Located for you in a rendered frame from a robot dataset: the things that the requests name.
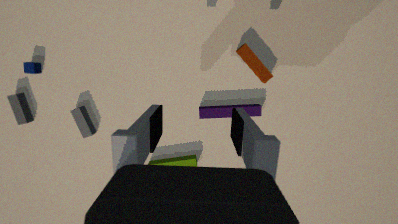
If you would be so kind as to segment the purple rod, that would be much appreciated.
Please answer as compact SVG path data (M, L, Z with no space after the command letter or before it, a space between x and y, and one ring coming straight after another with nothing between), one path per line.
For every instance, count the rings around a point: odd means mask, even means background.
M246 105L224 105L224 106L202 106L199 107L199 118L230 118L232 117L233 108L243 108L250 117L261 116L260 104Z

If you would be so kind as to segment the grey rectangular block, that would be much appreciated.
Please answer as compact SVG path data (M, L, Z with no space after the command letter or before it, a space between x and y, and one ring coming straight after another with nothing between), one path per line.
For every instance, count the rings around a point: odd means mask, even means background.
M34 121L24 93L7 96L18 125Z
M85 106L71 110L71 114L83 136L83 138L92 136L96 133L96 129L88 115Z

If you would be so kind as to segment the lime green rod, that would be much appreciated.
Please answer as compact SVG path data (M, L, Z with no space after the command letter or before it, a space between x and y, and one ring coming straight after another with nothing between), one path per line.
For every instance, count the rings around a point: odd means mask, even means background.
M195 166L197 167L196 155L188 155L167 159L149 161L148 165L170 165L170 166Z

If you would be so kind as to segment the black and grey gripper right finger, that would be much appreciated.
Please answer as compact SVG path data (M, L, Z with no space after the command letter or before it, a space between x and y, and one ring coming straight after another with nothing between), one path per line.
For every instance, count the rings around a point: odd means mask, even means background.
M231 139L246 168L264 170L276 179L280 141L265 135L243 108L232 109Z

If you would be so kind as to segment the orange rod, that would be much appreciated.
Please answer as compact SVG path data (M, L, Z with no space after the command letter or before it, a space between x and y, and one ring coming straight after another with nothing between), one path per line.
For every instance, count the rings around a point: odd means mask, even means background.
M246 43L237 50L237 53L263 83L273 77Z

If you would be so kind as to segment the small blue block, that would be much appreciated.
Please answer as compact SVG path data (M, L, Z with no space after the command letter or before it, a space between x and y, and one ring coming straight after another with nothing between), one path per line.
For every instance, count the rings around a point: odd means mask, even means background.
M29 74L42 73L41 63L36 63L36 62L23 62L23 63L24 63L24 73L29 73Z

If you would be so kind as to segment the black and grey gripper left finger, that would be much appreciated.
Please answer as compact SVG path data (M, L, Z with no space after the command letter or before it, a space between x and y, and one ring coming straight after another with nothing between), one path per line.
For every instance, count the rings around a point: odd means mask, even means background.
M130 164L144 164L163 134L163 105L151 105L127 130L111 135L113 174Z

